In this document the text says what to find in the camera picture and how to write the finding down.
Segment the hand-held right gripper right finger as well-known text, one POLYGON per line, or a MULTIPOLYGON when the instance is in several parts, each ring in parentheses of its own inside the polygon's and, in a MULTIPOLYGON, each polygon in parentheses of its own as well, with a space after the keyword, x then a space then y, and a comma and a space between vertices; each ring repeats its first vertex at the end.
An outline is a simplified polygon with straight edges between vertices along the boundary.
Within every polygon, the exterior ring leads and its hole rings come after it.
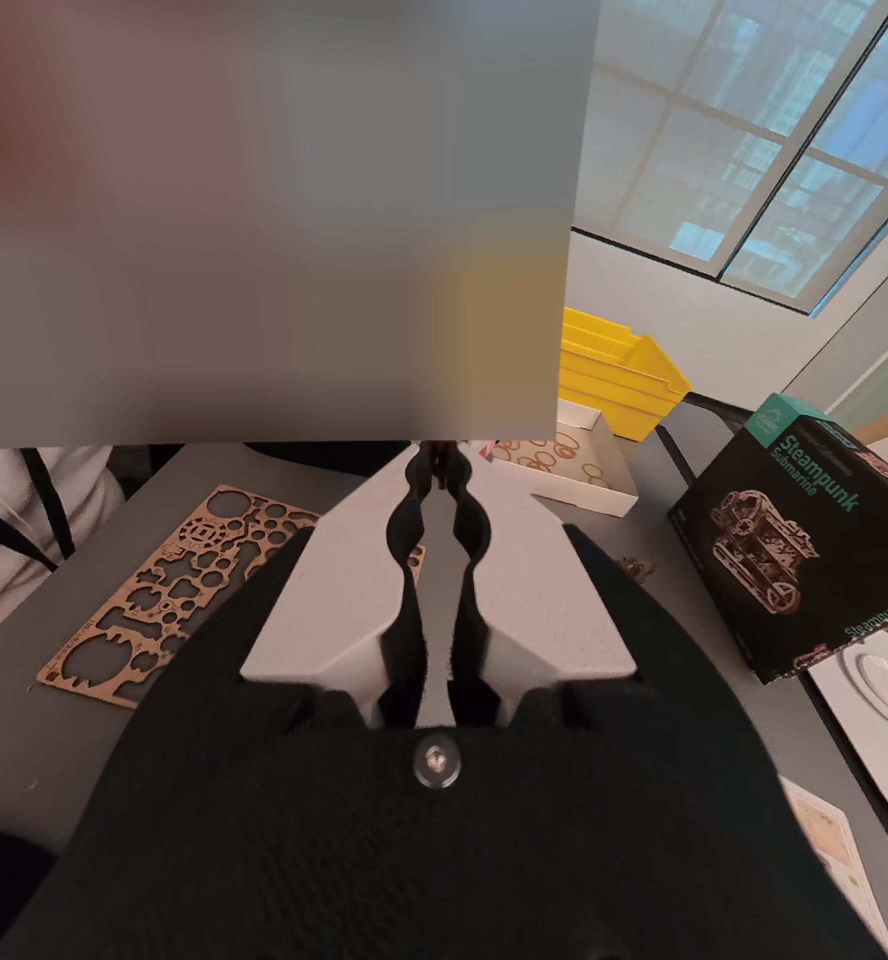
POLYGON ((450 651, 455 724, 506 724, 531 690, 624 680, 637 665, 557 516, 467 443, 444 447, 468 557, 450 651))

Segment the laser-cut wooden parts sheet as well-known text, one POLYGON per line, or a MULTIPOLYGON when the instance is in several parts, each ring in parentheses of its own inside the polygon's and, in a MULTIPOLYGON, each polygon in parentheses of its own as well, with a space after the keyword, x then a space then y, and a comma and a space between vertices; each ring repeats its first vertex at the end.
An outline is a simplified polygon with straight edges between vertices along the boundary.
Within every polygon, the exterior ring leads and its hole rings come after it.
MULTIPOLYGON (((134 709, 232 586, 319 519, 312 510, 218 486, 42 666, 37 682, 134 709)), ((415 582, 424 554, 416 545, 408 559, 415 582)))

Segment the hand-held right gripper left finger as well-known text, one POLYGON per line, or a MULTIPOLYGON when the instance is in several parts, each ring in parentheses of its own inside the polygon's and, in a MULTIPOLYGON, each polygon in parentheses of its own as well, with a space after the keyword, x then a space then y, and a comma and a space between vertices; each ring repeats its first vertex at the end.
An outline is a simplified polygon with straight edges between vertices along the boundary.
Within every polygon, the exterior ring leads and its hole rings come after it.
POLYGON ((424 533, 427 453, 402 451, 318 520, 242 678, 344 691, 372 726, 416 725, 427 652, 408 559, 424 533))

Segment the yellow plastic bin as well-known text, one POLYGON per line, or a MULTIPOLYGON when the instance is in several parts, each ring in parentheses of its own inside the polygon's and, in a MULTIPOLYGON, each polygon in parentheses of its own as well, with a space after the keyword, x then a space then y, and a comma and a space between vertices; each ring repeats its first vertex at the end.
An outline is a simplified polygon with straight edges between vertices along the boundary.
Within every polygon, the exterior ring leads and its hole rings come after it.
POLYGON ((690 391, 649 335, 564 309, 558 397, 598 411, 615 436, 643 441, 690 391))

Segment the white cardboard tray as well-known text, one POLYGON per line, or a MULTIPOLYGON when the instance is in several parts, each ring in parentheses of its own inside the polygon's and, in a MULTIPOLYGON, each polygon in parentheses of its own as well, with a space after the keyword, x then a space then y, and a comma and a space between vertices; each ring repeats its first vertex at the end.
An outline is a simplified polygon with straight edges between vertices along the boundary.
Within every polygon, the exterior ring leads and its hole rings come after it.
POLYGON ((638 501, 624 451, 600 411, 560 398, 556 431, 539 440, 499 440, 498 470, 539 498, 623 518, 638 501))

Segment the black and teal model box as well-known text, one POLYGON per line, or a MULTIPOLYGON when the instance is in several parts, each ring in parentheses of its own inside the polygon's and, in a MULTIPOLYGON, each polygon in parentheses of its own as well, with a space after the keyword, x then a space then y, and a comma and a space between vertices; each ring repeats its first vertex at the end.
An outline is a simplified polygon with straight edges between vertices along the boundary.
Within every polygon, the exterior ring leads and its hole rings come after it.
POLYGON ((888 627, 888 463, 772 394, 668 519, 763 683, 888 627))

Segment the window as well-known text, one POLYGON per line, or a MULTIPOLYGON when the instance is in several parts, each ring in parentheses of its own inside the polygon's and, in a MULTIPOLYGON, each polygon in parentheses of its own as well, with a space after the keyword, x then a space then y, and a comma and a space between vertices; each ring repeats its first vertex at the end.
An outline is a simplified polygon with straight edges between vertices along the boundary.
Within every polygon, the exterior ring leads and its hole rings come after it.
POLYGON ((819 310, 888 233, 888 1, 602 2, 573 226, 819 310))

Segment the small wooden model part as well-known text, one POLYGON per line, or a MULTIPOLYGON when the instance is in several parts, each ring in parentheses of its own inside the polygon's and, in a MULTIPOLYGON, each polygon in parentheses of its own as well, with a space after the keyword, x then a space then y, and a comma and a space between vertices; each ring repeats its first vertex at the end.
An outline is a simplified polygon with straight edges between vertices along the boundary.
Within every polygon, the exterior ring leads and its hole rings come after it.
POLYGON ((460 461, 460 449, 456 440, 423 440, 421 457, 440 490, 450 491, 451 477, 455 476, 460 461))

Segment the printed instruction leaflet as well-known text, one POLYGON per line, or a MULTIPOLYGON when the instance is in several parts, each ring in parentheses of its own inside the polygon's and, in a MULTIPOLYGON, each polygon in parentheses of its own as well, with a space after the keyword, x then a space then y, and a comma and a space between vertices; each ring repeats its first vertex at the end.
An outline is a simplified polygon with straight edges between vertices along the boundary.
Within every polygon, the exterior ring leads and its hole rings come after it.
POLYGON ((779 780, 810 846, 888 956, 888 928, 846 814, 790 779, 779 775, 779 780))

